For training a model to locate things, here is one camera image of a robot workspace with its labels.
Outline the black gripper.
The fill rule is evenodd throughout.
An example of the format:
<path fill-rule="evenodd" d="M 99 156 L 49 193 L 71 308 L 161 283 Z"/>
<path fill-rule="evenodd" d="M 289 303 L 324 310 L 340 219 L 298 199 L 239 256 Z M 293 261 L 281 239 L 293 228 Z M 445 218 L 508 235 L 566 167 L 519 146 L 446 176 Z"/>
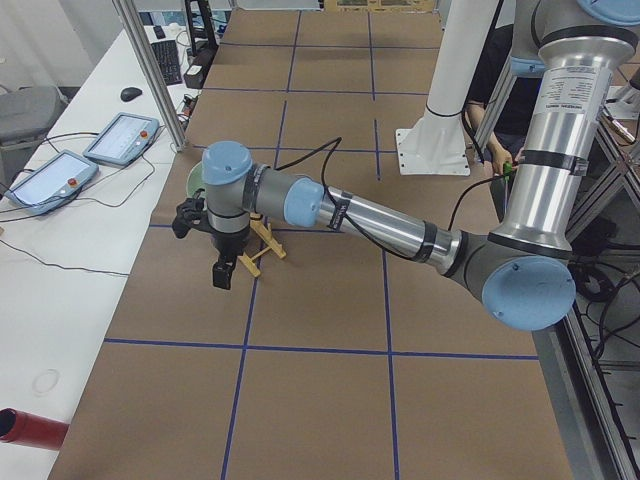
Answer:
<path fill-rule="evenodd" d="M 219 258 L 212 266 L 212 283 L 215 288 L 231 289 L 236 258 L 244 253 L 248 241 L 248 229 L 232 233 L 215 230 L 212 233 L 213 245 L 219 252 Z"/>

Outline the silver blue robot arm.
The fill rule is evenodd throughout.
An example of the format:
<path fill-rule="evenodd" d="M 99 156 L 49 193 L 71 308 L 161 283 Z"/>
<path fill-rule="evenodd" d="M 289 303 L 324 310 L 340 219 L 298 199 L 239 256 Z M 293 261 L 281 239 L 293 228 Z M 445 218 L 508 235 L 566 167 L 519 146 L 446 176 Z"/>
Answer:
<path fill-rule="evenodd" d="M 535 331 L 561 320 L 576 296 L 565 232 L 614 70 L 639 41 L 635 1 L 519 4 L 513 42 L 543 70 L 541 88 L 506 213 L 490 233 L 443 230 L 307 177 L 256 163 L 235 141 L 202 156 L 205 212 L 220 258 L 214 282 L 228 288 L 252 214 L 291 225 L 324 223 L 391 253 L 434 266 L 494 318 Z"/>

